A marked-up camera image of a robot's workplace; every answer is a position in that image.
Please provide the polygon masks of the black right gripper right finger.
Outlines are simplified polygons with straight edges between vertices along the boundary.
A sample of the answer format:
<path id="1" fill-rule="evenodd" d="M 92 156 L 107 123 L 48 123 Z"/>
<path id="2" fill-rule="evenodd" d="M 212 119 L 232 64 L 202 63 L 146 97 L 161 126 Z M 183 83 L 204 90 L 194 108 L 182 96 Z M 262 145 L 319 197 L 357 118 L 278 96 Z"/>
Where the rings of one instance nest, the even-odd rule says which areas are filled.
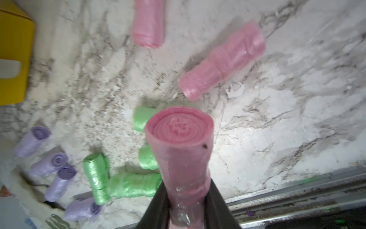
<path id="1" fill-rule="evenodd" d="M 241 229 L 213 180 L 205 197 L 204 222 L 206 229 Z"/>

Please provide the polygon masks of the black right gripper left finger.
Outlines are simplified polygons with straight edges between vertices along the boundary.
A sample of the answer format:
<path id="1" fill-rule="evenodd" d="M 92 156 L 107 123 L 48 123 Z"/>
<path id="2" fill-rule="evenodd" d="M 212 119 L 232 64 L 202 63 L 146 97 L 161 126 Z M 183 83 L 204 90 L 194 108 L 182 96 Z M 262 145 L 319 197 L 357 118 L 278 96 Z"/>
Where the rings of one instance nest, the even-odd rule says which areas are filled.
<path id="1" fill-rule="evenodd" d="M 166 187 L 162 182 L 136 229 L 168 229 L 170 204 Z"/>

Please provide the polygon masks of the pink trash bag roll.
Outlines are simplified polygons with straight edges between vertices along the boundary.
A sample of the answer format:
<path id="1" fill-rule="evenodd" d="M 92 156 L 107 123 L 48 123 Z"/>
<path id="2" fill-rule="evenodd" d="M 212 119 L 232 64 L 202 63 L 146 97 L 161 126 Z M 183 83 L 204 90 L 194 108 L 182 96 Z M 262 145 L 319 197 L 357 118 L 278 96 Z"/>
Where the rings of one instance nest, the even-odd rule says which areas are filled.
<path id="1" fill-rule="evenodd" d="M 204 200 L 211 184 L 213 119 L 198 109 L 174 106 L 150 118 L 144 132 L 167 190 L 172 224 L 203 229 Z"/>
<path id="2" fill-rule="evenodd" d="M 261 56 L 265 49 L 266 42 L 259 25 L 248 22 L 213 49 L 198 66 L 184 74 L 179 80 L 180 89 L 190 101 L 196 101 Z"/>
<path id="3" fill-rule="evenodd" d="M 136 45 L 159 48 L 165 40 L 165 1 L 136 0 L 132 37 Z"/>

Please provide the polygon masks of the yellow plastic drawer unit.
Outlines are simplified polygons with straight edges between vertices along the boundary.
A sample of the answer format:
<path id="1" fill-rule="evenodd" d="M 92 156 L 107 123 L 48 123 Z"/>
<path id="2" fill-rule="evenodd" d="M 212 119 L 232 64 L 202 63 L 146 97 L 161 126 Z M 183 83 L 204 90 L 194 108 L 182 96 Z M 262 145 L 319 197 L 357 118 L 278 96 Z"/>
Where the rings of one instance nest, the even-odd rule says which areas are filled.
<path id="1" fill-rule="evenodd" d="M 25 99 L 35 23 L 13 1 L 1 1 L 1 106 Z"/>

